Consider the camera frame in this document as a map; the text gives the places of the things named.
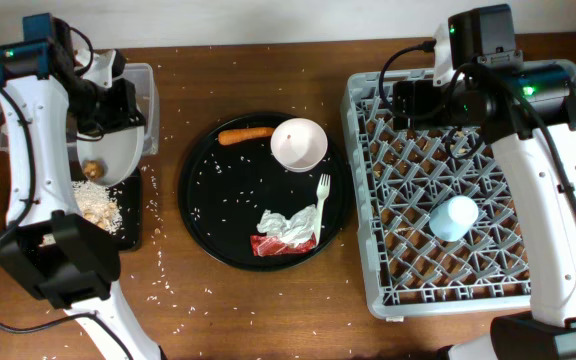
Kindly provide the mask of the grey plate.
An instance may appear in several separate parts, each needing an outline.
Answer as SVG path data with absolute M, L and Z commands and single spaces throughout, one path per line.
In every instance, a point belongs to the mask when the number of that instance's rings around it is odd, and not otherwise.
M 143 126 L 107 133 L 98 141 L 81 135 L 81 140 L 76 142 L 81 170 L 86 160 L 101 161 L 106 167 L 106 173 L 102 179 L 92 182 L 105 187 L 117 185 L 137 167 L 143 143 Z

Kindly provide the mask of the brown food scrap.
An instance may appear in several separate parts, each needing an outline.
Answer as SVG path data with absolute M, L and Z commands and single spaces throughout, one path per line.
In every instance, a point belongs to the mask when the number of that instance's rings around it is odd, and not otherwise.
M 82 163 L 82 172 L 88 180 L 97 181 L 104 177 L 106 167 L 101 161 L 86 160 Z

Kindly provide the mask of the rice and food scraps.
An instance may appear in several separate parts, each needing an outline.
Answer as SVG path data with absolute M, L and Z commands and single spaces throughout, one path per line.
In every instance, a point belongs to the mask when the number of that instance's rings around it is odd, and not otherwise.
M 117 199 L 109 188 L 90 181 L 73 181 L 75 200 L 83 217 L 110 234 L 122 226 L 122 215 Z

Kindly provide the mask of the orange carrot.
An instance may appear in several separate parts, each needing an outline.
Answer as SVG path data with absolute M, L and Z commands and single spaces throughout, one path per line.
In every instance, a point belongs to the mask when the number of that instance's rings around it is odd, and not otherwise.
M 255 127 L 245 129 L 232 129 L 225 130 L 218 134 L 218 142 L 220 145 L 228 146 L 237 144 L 247 140 L 258 138 L 271 137 L 274 133 L 272 127 Z

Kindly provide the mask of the light blue cup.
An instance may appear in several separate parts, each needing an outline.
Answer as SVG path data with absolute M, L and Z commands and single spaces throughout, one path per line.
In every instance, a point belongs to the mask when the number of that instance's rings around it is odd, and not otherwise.
M 430 213 L 429 228 L 442 241 L 456 242 L 464 237 L 477 221 L 479 208 L 466 196 L 454 196 Z

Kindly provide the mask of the beige bowl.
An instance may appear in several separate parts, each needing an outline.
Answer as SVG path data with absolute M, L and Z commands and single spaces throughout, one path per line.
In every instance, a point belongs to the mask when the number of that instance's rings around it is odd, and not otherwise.
M 271 153 L 286 170 L 310 171 L 324 158 L 328 137 L 316 122 L 292 118 L 277 126 L 270 140 Z

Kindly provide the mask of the white napkin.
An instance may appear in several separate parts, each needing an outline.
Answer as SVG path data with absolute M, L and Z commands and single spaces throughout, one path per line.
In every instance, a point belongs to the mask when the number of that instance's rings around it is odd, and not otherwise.
M 295 213 L 290 219 L 280 213 L 266 209 L 256 229 L 269 237 L 276 237 L 283 244 L 296 248 L 310 240 L 318 243 L 315 235 L 318 210 L 315 205 L 309 205 Z

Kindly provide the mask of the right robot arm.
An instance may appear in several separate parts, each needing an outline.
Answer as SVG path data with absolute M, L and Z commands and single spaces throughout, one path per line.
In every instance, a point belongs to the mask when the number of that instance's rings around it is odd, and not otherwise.
M 527 253 L 530 308 L 446 359 L 576 359 L 576 66 L 526 62 L 506 4 L 451 16 L 421 50 L 435 58 L 434 93 L 405 108 L 407 127 L 477 126 L 509 185 Z

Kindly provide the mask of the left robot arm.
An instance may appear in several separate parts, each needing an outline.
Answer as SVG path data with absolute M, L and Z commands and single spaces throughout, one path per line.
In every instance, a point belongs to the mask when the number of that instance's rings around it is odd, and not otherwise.
M 48 13 L 0 46 L 0 109 L 11 173 L 0 267 L 29 295 L 64 311 L 107 359 L 160 359 L 119 283 L 123 242 L 79 208 L 71 168 L 125 184 L 124 219 L 140 224 L 140 159 L 157 150 L 152 68 L 116 50 L 75 49 L 78 30 Z

